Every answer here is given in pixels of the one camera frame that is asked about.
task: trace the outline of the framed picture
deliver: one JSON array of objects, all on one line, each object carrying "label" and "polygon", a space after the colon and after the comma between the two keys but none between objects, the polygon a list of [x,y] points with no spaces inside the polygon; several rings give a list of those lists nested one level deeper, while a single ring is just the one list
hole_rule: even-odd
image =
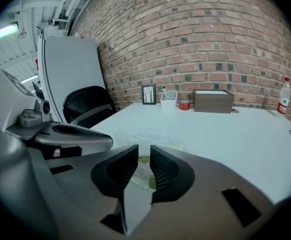
[{"label": "framed picture", "polygon": [[156,85],[143,85],[141,87],[142,92],[142,104],[144,105],[155,105],[156,100]]}]

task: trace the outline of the brick wall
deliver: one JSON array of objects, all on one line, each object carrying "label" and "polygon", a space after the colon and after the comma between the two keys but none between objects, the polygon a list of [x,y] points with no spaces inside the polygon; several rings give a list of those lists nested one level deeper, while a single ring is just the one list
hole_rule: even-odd
[{"label": "brick wall", "polygon": [[190,100],[228,90],[235,106],[274,110],[291,82],[291,27],[272,0],[91,0],[76,32],[96,40],[118,109],[156,84],[157,100],[162,86]]}]

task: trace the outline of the black chair backrest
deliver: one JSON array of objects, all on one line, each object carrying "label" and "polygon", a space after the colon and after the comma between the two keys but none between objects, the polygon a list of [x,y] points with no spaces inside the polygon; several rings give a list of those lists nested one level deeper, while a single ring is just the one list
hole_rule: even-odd
[{"label": "black chair backrest", "polygon": [[114,103],[106,89],[100,86],[90,86],[70,93],[63,103],[63,115],[67,123],[71,123],[83,114],[88,113],[89,117],[102,113],[102,110],[111,111],[110,115],[116,112]]}]

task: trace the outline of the white table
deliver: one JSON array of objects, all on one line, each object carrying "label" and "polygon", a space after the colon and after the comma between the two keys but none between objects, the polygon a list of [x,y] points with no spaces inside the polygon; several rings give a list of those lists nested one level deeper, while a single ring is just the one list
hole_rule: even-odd
[{"label": "white table", "polygon": [[160,104],[134,103],[91,129],[110,135],[114,149],[120,131],[165,134],[188,153],[228,166],[275,204],[291,195],[291,123],[274,111],[235,109],[239,113],[163,114]]}]

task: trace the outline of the ceiling light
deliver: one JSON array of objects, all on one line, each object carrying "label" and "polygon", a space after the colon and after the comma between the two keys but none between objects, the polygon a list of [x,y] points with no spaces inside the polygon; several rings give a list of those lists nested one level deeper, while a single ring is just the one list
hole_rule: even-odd
[{"label": "ceiling light", "polygon": [[33,77],[30,77],[30,78],[28,78],[28,79],[22,81],[21,84],[24,84],[24,83],[26,83],[26,82],[28,82],[28,81],[30,81],[30,80],[32,80],[32,79],[36,79],[36,78],[38,78],[38,75],[35,75],[35,76],[33,76]]},{"label": "ceiling light", "polygon": [[0,29],[0,38],[18,32],[18,25],[11,24]]}]

